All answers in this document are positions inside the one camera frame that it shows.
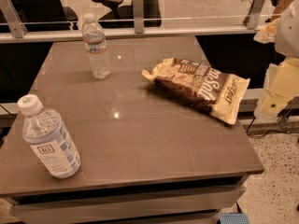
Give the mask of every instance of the clear water bottle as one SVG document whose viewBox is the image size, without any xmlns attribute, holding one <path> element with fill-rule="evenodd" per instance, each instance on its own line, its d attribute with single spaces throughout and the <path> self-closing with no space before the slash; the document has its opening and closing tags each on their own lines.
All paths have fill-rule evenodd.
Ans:
<svg viewBox="0 0 299 224">
<path fill-rule="evenodd" d="M 111 65 L 103 28 L 92 13 L 85 14 L 84 20 L 82 36 L 93 76 L 99 79 L 106 78 L 111 73 Z"/>
<path fill-rule="evenodd" d="M 18 101 L 25 116 L 22 137 L 57 178 L 73 175 L 80 166 L 80 157 L 59 113 L 45 109 L 36 95 L 28 94 Z"/>
</svg>

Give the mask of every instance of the bottle cap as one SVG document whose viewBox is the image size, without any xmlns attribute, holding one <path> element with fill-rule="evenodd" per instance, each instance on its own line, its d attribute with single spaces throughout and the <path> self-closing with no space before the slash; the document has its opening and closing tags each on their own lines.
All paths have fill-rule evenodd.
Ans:
<svg viewBox="0 0 299 224">
<path fill-rule="evenodd" d="M 18 107 L 23 115 L 30 116 L 38 113 L 43 105 L 36 95 L 27 94 L 19 99 Z"/>
<path fill-rule="evenodd" d="M 83 16 L 84 20 L 87 22 L 93 22 L 95 20 L 95 17 L 92 13 L 86 13 Z"/>
</svg>

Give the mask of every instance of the table top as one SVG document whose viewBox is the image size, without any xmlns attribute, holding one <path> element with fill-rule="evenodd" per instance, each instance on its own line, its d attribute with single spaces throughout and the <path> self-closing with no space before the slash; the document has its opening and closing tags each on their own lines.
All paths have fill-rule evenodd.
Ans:
<svg viewBox="0 0 299 224">
<path fill-rule="evenodd" d="M 141 76 L 163 58 L 206 63 L 194 37 L 109 40 L 112 73 L 93 78 L 82 42 L 54 43 L 30 91 L 63 117 L 81 157 L 72 177 L 50 175 L 21 138 L 19 115 L 0 148 L 0 197 L 258 174 L 237 122 L 224 125 Z"/>
</svg>

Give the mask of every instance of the table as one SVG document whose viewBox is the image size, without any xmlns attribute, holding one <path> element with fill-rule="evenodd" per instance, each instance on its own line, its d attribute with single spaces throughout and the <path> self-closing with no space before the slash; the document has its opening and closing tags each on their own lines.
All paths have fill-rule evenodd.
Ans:
<svg viewBox="0 0 299 224">
<path fill-rule="evenodd" d="M 106 79 L 93 78 L 82 42 L 57 42 L 30 91 L 62 115 L 79 171 L 52 177 L 22 140 L 19 115 L 0 149 L 0 197 L 25 223 L 216 223 L 263 165 L 239 121 L 227 126 L 141 76 L 163 58 L 206 63 L 196 39 L 107 43 Z"/>
</svg>

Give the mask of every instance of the floor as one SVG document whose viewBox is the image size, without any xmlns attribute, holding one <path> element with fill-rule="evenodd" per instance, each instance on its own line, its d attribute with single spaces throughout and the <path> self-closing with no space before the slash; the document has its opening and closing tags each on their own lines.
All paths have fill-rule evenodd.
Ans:
<svg viewBox="0 0 299 224">
<path fill-rule="evenodd" d="M 241 22 L 246 15 L 252 0 L 163 0 L 161 10 L 167 18 L 164 26 L 175 26 L 173 11 L 184 14 L 180 22 L 187 23 L 186 18 L 194 16 L 193 6 L 196 7 L 196 24 L 214 23 L 225 24 Z M 97 5 L 91 0 L 62 0 L 64 6 L 72 7 L 79 16 L 79 26 L 82 15 L 92 12 L 98 17 L 108 10 Z M 269 0 L 263 9 L 263 14 L 268 16 L 273 8 Z M 251 119 L 242 119 L 244 128 L 247 129 Z M 238 200 L 241 210 L 248 215 L 250 224 L 297 224 L 299 223 L 299 118 L 291 117 L 288 127 L 292 133 L 269 133 L 260 137 L 268 130 L 279 130 L 276 124 L 258 122 L 250 127 L 249 140 L 260 157 L 265 171 L 261 175 L 252 175 L 245 183 L 247 191 Z M 9 204 L 0 199 L 0 223 L 17 222 L 18 219 L 11 217 L 8 212 Z M 224 212 L 236 212 L 236 204 L 233 207 L 221 210 Z"/>
</svg>

